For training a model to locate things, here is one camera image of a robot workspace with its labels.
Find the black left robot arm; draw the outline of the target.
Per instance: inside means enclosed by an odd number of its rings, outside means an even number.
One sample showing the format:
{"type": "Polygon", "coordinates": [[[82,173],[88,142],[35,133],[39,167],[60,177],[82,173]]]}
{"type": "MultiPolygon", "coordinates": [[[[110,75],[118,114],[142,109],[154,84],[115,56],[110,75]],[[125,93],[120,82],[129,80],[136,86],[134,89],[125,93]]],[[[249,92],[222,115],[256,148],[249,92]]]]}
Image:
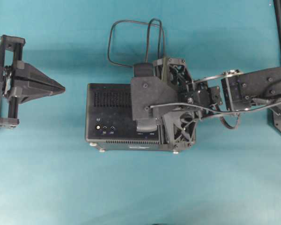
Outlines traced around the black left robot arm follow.
{"type": "Polygon", "coordinates": [[[25,102],[58,95],[66,88],[22,60],[25,39],[0,37],[0,128],[19,125],[18,106],[25,102]]]}

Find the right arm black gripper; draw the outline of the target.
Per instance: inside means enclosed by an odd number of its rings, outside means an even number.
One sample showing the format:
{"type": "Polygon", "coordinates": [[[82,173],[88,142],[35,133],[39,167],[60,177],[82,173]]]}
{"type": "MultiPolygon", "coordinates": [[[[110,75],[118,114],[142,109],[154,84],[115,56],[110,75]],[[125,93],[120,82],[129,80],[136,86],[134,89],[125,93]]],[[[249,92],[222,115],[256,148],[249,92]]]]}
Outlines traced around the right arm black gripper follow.
{"type": "Polygon", "coordinates": [[[137,120],[137,132],[155,132],[159,125],[163,125],[168,141],[173,145],[177,142],[175,127],[178,128],[184,139],[191,139],[193,136],[196,137],[196,127],[199,121],[220,117],[220,106],[222,105],[220,88],[218,86],[209,87],[206,80],[193,80],[185,60],[164,57],[155,60],[153,64],[136,63],[133,65],[133,75],[134,77],[151,77],[154,76],[154,69],[155,75],[161,81],[178,91],[178,101],[155,105],[153,111],[164,106],[173,106],[174,109],[160,118],[137,120]]]}

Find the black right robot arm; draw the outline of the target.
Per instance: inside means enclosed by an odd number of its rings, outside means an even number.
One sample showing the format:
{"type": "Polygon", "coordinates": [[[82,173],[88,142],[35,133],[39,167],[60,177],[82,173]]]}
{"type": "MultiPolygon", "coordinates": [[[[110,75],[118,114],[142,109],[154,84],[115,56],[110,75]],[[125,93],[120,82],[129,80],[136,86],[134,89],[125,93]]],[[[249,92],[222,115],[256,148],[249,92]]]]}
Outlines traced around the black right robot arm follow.
{"type": "Polygon", "coordinates": [[[200,121],[269,109],[281,132],[281,67],[240,70],[195,80],[184,59],[163,57],[133,66],[132,118],[138,132],[158,132],[160,150],[179,153],[196,142],[200,121]]]}

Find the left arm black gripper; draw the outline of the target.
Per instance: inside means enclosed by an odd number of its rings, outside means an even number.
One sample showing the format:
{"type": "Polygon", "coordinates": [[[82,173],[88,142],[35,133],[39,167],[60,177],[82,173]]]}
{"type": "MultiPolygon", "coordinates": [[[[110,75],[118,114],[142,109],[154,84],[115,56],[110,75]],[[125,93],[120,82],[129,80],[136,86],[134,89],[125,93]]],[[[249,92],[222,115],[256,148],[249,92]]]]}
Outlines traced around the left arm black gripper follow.
{"type": "Polygon", "coordinates": [[[18,106],[25,102],[61,94],[65,87],[43,72],[22,60],[25,39],[2,35],[0,37],[0,66],[3,67],[2,97],[8,101],[8,116],[0,117],[2,128],[15,128],[19,125],[18,106]],[[5,53],[13,53],[10,66],[5,66],[5,53]]]}

